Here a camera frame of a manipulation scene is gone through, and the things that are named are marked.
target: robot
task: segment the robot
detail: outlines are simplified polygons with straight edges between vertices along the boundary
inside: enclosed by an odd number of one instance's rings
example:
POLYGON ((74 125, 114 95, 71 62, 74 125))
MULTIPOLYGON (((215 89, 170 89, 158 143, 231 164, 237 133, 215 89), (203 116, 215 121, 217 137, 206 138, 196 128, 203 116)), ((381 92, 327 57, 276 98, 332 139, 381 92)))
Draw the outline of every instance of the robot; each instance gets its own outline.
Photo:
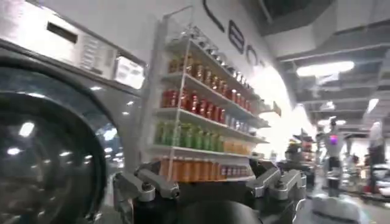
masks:
POLYGON ((329 156, 326 167, 328 194, 313 196, 312 212, 319 219, 341 220, 350 223, 366 223, 363 221, 363 210, 351 198, 340 195, 342 166, 340 161, 344 137, 338 130, 336 120, 330 121, 331 130, 323 134, 323 142, 329 156))

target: green bottle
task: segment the green bottle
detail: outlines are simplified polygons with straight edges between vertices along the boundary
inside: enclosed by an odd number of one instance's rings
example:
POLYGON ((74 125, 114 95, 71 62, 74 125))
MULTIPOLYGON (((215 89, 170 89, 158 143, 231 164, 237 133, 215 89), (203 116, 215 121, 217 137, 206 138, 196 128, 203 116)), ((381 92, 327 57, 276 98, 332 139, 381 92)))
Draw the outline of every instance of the green bottle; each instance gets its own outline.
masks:
POLYGON ((198 127, 193 127, 193 144, 194 149, 203 149, 203 130, 198 127))

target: shelf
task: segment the shelf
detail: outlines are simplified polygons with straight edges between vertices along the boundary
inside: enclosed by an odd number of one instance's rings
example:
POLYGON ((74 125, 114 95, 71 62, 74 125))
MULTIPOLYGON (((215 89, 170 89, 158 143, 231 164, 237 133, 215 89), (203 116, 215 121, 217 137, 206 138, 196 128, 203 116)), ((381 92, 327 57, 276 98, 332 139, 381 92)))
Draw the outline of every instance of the shelf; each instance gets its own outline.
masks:
POLYGON ((264 139, 254 137, 252 135, 249 135, 247 133, 234 130, 232 128, 229 128, 225 124, 221 124, 219 122, 215 122, 212 120, 209 120, 207 118, 204 118, 200 115, 193 114, 187 110, 182 110, 178 108, 160 108, 156 111, 157 116, 165 117, 167 119, 174 120, 176 118, 176 113, 180 112, 180 121, 182 122, 189 122, 192 124, 200 125, 203 128, 206 129, 212 129, 215 131, 220 132, 221 135, 226 137, 232 137, 241 139, 243 141, 252 142, 252 143, 268 143, 264 139))
POLYGON ((182 157, 204 157, 207 156, 207 158, 215 157, 215 158, 258 158, 258 156, 251 156, 251 155, 241 155, 241 154, 235 154, 235 153, 227 153, 227 152, 213 152, 213 151, 207 151, 207 150, 200 150, 200 149, 190 149, 190 148, 184 148, 179 146, 169 146, 169 145, 153 145, 150 148, 151 151, 157 152, 163 152, 162 155, 168 155, 166 152, 170 152, 171 150, 175 150, 175 156, 182 156, 182 157))
MULTIPOLYGON (((188 43, 188 39, 184 38, 181 40, 173 40, 168 44, 168 50, 177 55, 183 55, 188 43)), ((227 82, 227 85, 231 88, 236 89, 241 93, 247 100, 260 100, 260 97, 253 91, 245 88, 237 82, 237 80, 231 76, 230 72, 226 68, 222 67, 219 62, 211 55, 206 53, 202 47, 200 47, 193 40, 190 40, 190 52, 198 60, 210 67, 220 78, 227 82)))
POLYGON ((249 176, 249 177, 236 177, 236 178, 228 178, 225 180, 216 180, 215 182, 236 182, 236 181, 249 181, 256 179, 256 176, 249 176))
POLYGON ((212 101, 218 106, 223 107, 225 110, 227 110, 227 114, 233 115, 233 117, 241 121, 248 121, 248 123, 253 124, 253 126, 266 126, 265 124, 262 124, 263 120, 261 120, 258 116, 253 115, 251 112, 243 109, 237 103, 231 101, 222 94, 217 93, 204 83, 196 80, 194 77, 186 73, 175 72, 172 74, 164 75, 161 80, 164 82, 172 83, 175 86, 180 86, 183 75, 185 79, 185 84, 189 89, 196 90, 209 101, 212 101))

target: washing machine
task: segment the washing machine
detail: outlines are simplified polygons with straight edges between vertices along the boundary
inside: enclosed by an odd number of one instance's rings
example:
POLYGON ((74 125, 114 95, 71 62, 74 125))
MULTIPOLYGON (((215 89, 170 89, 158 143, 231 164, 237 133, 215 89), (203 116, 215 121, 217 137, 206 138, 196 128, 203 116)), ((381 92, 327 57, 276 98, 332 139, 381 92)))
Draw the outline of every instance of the washing machine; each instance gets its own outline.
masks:
POLYGON ((120 223, 146 65, 26 1, 0 0, 0 223, 120 223))

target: ceiling beam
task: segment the ceiling beam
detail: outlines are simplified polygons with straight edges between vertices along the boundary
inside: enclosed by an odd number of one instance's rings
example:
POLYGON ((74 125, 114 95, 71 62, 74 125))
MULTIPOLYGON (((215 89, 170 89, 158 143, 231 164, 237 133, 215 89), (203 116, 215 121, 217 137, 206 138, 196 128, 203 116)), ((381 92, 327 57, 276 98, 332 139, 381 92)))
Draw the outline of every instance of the ceiling beam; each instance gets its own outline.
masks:
POLYGON ((324 44, 312 51, 286 55, 278 58, 279 61, 294 61, 305 58, 335 55, 344 52, 360 51, 379 47, 390 47, 390 26, 370 29, 369 32, 356 30, 340 33, 329 38, 324 44))

